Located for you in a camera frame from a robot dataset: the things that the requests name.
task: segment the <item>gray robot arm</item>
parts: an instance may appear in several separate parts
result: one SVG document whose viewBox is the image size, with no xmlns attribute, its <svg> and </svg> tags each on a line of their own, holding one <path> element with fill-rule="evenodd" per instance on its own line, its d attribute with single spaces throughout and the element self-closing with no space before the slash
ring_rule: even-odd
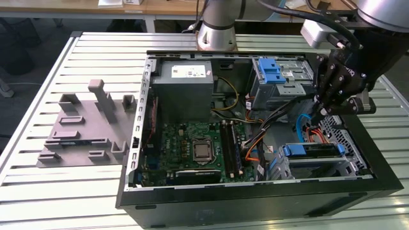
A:
<svg viewBox="0 0 409 230">
<path fill-rule="evenodd" d="M 271 0 L 279 5 L 281 0 Z M 265 21 L 273 11 L 256 0 L 209 0 L 204 11 L 204 24 L 197 35 L 201 50 L 225 51 L 236 47 L 235 21 Z"/>
</svg>

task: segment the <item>wooden desk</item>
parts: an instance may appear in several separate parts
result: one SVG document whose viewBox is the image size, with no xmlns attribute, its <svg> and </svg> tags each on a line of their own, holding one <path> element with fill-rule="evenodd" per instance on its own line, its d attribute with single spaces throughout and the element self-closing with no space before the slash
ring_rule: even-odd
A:
<svg viewBox="0 0 409 230">
<path fill-rule="evenodd" d="M 201 11 L 204 0 L 200 0 Z M 331 9 L 347 10 L 340 0 Z M 99 9 L 99 0 L 0 0 L 0 16 L 22 18 L 143 19 L 147 30 L 155 33 L 155 20 L 195 20 L 196 0 L 144 0 L 141 5 L 124 4 L 123 8 Z M 311 11 L 307 6 L 299 10 Z M 287 22 L 283 15 L 275 22 Z"/>
<path fill-rule="evenodd" d="M 147 0 L 141 5 L 124 4 L 123 8 L 99 9 L 99 0 L 0 0 L 0 12 L 52 12 L 127 14 L 127 11 L 145 13 Z"/>
</svg>

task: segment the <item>metal rail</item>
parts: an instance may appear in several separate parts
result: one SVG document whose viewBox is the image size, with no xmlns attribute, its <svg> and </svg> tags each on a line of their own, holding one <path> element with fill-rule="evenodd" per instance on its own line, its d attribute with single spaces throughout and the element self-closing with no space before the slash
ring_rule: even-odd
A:
<svg viewBox="0 0 409 230">
<path fill-rule="evenodd" d="M 239 35 L 240 51 L 321 52 L 301 36 Z M 37 155 L 57 118 L 64 92 L 93 99 L 87 85 L 103 79 L 113 99 L 139 96 L 147 50 L 195 50 L 192 34 L 84 33 L 71 38 L 0 157 L 2 230 L 140 229 L 115 208 L 120 165 L 36 168 Z M 369 200 L 328 218 L 287 219 L 196 227 L 195 229 L 408 229 L 409 112 L 408 102 L 381 78 L 371 92 L 379 110 L 361 121 L 405 189 Z"/>
</svg>

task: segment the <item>motherboard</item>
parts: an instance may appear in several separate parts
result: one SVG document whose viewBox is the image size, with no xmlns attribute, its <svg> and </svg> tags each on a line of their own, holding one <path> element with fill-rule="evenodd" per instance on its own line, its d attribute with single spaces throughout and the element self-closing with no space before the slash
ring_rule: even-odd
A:
<svg viewBox="0 0 409 230">
<path fill-rule="evenodd" d="M 227 138 L 227 128 L 235 138 Z M 160 154 L 149 154 L 145 159 L 144 186 L 175 185 L 179 176 L 183 184 L 203 183 L 208 178 L 216 178 L 217 183 L 253 181 L 253 167 L 241 165 L 239 149 L 227 154 L 227 146 L 240 146 L 244 140 L 241 123 L 164 124 Z"/>
</svg>

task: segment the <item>green circuit board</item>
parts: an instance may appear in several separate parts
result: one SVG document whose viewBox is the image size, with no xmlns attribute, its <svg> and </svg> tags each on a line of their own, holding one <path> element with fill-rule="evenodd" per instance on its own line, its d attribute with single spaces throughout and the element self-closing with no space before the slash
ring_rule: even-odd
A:
<svg viewBox="0 0 409 230">
<path fill-rule="evenodd" d="M 237 140 L 245 139 L 244 125 L 235 125 Z M 212 140 L 212 161 L 199 164 L 193 159 L 193 142 L 197 139 Z M 160 156 L 149 156 L 148 164 L 156 164 L 157 168 L 143 174 L 145 186 L 167 186 L 169 184 L 168 172 L 180 170 L 220 170 L 221 183 L 253 181 L 252 166 L 243 167 L 243 175 L 235 178 L 227 177 L 220 140 L 219 123 L 183 123 L 165 124 L 161 131 Z"/>
</svg>

